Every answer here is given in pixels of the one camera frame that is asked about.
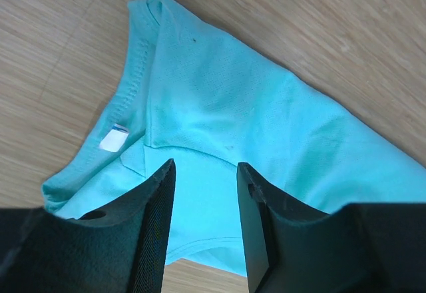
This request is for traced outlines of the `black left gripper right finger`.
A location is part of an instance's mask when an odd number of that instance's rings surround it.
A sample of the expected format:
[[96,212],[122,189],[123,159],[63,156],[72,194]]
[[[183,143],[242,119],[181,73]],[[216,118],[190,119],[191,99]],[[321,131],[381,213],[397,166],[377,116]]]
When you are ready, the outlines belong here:
[[425,291],[423,203],[351,203],[326,214],[246,162],[237,187],[249,291]]

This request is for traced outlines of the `turquoise t shirt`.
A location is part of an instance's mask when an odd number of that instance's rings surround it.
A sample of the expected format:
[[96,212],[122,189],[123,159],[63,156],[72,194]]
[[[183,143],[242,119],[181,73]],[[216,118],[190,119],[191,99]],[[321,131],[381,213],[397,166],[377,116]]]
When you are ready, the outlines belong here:
[[240,162],[328,213],[425,200],[423,166],[289,70],[174,0],[128,10],[122,79],[75,158],[43,183],[49,212],[80,218],[173,159],[166,262],[245,276]]

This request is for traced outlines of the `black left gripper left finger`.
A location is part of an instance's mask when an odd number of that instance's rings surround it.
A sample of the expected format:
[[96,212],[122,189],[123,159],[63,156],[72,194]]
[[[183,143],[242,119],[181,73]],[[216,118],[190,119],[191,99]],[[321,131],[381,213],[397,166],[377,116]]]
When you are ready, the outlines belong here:
[[80,219],[1,209],[2,292],[160,292],[175,191],[166,161]]

